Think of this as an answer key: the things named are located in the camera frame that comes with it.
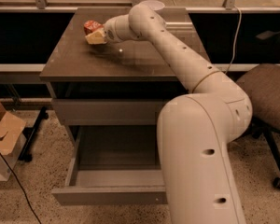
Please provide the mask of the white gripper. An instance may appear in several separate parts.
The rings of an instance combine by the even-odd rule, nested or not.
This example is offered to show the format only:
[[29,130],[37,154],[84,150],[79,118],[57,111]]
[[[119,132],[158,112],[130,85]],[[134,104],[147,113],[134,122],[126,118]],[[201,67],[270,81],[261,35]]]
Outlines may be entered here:
[[120,15],[109,19],[104,24],[104,29],[99,28],[85,36],[90,45],[105,44],[106,40],[110,43],[120,43],[128,40],[141,41],[142,36],[138,35],[132,28],[137,21],[138,15]]

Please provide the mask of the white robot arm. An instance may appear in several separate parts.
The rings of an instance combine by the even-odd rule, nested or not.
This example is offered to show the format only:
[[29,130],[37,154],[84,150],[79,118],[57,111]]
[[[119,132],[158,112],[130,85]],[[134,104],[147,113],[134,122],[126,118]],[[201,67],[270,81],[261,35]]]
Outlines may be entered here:
[[168,32],[164,19],[145,3],[105,24],[87,21],[84,31],[92,45],[150,42],[188,90],[163,107],[157,122],[172,224],[246,224],[227,150],[252,118],[246,93]]

